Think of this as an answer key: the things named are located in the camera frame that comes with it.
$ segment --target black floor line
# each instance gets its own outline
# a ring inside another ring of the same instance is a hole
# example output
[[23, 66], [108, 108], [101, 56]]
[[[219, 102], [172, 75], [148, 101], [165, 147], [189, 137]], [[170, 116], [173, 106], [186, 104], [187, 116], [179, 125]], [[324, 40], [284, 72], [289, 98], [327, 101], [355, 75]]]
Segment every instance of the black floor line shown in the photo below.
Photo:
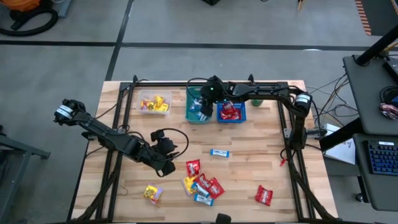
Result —
[[118, 39], [116, 40], [116, 46], [113, 49], [111, 61], [109, 63], [109, 67], [108, 67], [108, 71], [106, 72], [105, 81], [112, 80], [114, 68], [116, 66], [116, 61], [118, 60], [118, 57], [119, 57], [119, 51], [120, 51], [121, 44], [123, 41], [124, 33], [126, 33], [127, 23], [129, 22], [130, 12], [131, 12], [133, 2], [134, 2], [134, 0], [129, 0], [129, 2], [127, 3], [127, 8], [126, 8], [126, 11], [124, 12], [123, 21], [120, 26]]
[[0, 40], [0, 45], [114, 47], [116, 46], [116, 43], [115, 42]]
[[322, 45], [266, 45], [266, 44], [191, 44], [191, 43], [122, 43], [121, 47], [142, 48], [191, 48], [191, 49], [259, 49], [259, 50], [339, 50], [365, 51], [368, 46], [322, 46]]

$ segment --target black hose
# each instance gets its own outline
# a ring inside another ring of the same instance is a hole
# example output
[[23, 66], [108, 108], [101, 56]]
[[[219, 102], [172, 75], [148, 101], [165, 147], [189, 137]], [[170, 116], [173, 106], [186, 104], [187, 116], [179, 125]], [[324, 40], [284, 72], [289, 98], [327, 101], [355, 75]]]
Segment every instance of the black hose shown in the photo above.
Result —
[[31, 30], [25, 30], [25, 31], [12, 31], [12, 30], [6, 30], [0, 28], [0, 34], [12, 36], [12, 37], [28, 37], [36, 34], [41, 34], [49, 29], [51, 29], [58, 21], [58, 12], [55, 11], [54, 9], [36, 9], [33, 10], [32, 12], [27, 12], [24, 15], [23, 21], [18, 21], [22, 24], [30, 20], [31, 18], [44, 14], [44, 13], [50, 13], [51, 14], [51, 19], [48, 21], [48, 23], [44, 24], [41, 27], [31, 29]]

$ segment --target clear plastic bin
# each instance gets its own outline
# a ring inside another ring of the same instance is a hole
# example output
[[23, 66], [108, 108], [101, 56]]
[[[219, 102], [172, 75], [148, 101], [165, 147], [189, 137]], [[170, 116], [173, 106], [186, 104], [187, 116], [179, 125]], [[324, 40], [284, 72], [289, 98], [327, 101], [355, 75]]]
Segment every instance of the clear plastic bin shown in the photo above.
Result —
[[171, 91], [141, 90], [138, 93], [137, 110], [143, 114], [167, 115], [170, 113], [171, 107]]

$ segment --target paper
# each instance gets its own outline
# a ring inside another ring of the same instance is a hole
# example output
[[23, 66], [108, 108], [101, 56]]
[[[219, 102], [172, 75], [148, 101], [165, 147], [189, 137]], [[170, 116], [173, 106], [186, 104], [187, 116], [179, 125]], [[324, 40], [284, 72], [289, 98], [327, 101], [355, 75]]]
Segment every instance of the paper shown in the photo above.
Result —
[[[328, 136], [340, 128], [331, 124], [326, 124], [325, 129], [328, 131], [326, 134]], [[353, 139], [349, 139], [327, 150], [325, 156], [355, 165], [355, 144]]]

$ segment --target teal basket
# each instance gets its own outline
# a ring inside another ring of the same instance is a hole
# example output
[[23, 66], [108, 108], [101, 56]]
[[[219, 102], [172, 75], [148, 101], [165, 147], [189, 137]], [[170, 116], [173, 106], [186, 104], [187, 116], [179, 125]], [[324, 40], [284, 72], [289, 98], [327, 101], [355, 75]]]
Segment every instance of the teal basket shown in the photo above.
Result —
[[222, 119], [220, 112], [223, 110], [223, 104], [217, 103], [217, 121], [219, 123], [242, 123], [246, 121], [246, 107], [244, 103], [234, 103], [234, 107], [241, 111], [241, 118], [239, 120]]
[[[200, 87], [191, 86], [188, 87], [188, 91], [196, 98], [200, 98]], [[207, 124], [210, 122], [211, 117], [207, 117], [206, 120], [200, 121], [196, 113], [191, 112], [189, 107], [191, 106], [193, 97], [187, 93], [187, 102], [185, 103], [185, 118], [191, 124]]]

